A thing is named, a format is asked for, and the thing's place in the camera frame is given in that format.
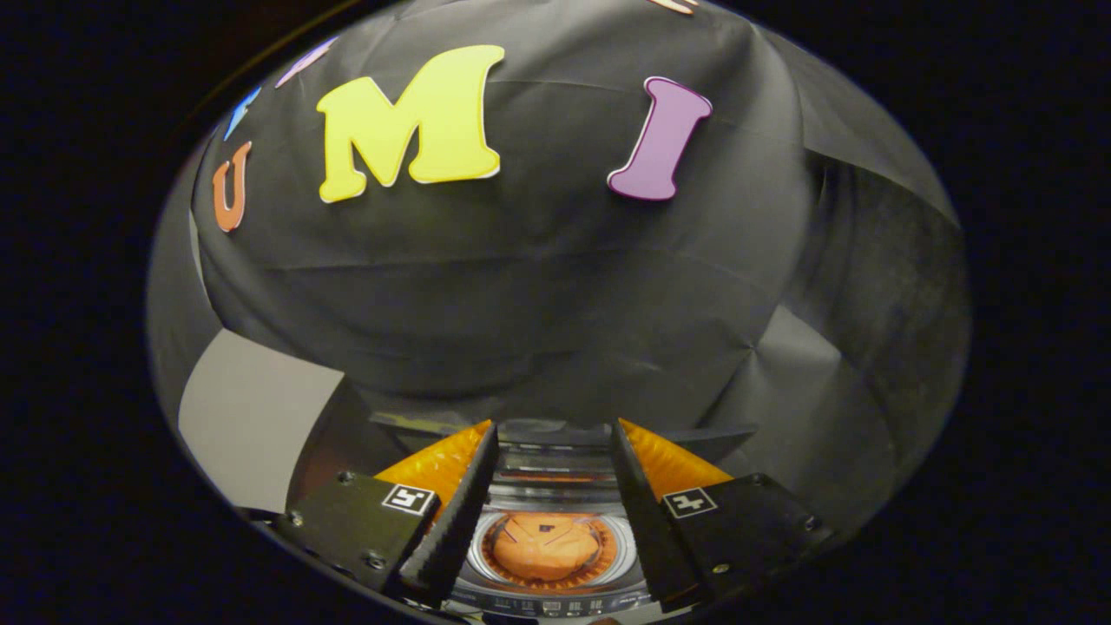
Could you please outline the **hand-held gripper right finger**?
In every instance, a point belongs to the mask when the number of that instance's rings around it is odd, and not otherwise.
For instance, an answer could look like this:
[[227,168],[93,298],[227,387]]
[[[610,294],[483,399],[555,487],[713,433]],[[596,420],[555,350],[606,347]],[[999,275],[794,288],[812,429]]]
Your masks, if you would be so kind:
[[611,455],[649,593],[664,612],[754,595],[835,537],[762,472],[727,475],[625,419],[611,431]]

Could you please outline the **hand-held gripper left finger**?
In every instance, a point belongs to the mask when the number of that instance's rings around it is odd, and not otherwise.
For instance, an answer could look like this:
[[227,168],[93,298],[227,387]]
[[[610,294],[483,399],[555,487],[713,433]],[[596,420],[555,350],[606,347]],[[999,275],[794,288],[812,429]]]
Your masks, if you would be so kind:
[[287,510],[277,533],[367,589],[440,608],[467,558],[498,451],[487,420],[376,476],[339,472]]

